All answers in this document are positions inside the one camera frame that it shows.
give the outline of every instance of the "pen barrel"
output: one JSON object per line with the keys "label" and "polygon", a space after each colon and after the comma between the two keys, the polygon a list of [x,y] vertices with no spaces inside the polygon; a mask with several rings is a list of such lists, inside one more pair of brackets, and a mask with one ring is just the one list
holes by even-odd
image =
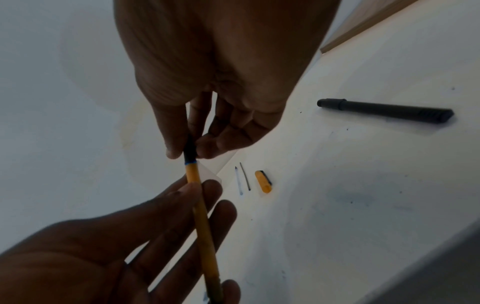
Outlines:
{"label": "pen barrel", "polygon": [[434,124],[444,123],[454,115],[454,112],[450,109],[373,104],[347,101],[345,99],[320,99],[317,102],[317,105],[322,108],[380,115]]}
{"label": "pen barrel", "polygon": [[[201,183],[197,163],[185,165],[185,170],[186,179],[189,183]],[[203,195],[193,207],[193,218],[197,234],[196,243],[207,288],[206,292],[212,303],[221,303],[223,301],[223,291],[220,283],[219,266],[215,257],[215,245]]]}

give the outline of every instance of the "person's right hand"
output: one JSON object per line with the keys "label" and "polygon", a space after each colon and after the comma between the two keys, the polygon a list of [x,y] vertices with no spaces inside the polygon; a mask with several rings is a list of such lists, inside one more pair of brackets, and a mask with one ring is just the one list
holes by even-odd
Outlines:
{"label": "person's right hand", "polygon": [[[115,0],[120,37],[167,156],[249,146],[280,121],[340,0]],[[202,136],[218,93],[215,119]],[[185,104],[190,101],[187,119]]]}

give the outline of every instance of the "white table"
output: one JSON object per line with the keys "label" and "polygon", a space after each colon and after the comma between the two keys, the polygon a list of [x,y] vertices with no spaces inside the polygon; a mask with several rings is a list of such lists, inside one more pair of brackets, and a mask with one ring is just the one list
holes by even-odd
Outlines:
{"label": "white table", "polygon": [[[478,219],[479,14],[476,0],[420,0],[322,56],[278,127],[220,171],[238,219],[219,267],[244,303],[356,302]],[[433,126],[323,110],[320,98],[455,116]],[[239,162],[252,185],[242,197]]]}

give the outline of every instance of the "white surface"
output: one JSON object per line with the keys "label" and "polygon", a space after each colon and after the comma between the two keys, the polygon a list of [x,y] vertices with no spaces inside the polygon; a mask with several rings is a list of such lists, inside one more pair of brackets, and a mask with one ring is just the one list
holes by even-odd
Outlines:
{"label": "white surface", "polygon": [[[478,219],[479,14],[477,0],[420,0],[322,56],[279,126],[220,171],[238,220],[218,261],[243,302],[353,303]],[[319,109],[328,97],[455,117],[433,126]],[[240,161],[252,185],[242,198]]]}
{"label": "white surface", "polygon": [[[111,0],[3,0],[0,20],[0,252],[51,223],[150,199],[184,174],[165,157]],[[216,173],[228,158],[204,164]]]}

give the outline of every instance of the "person's left hand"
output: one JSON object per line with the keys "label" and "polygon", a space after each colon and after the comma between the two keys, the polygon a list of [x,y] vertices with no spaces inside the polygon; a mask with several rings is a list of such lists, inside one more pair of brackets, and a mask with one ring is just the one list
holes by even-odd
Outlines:
{"label": "person's left hand", "polygon": [[[203,183],[211,209],[222,193]],[[193,231],[192,207],[201,188],[180,179],[158,197],[107,216],[49,226],[0,255],[2,303],[181,303],[202,274],[196,243],[151,291],[148,286]],[[210,217],[218,248],[237,217],[221,201]],[[126,264],[138,246],[147,246]],[[224,303],[238,303],[234,281],[223,283]]]}

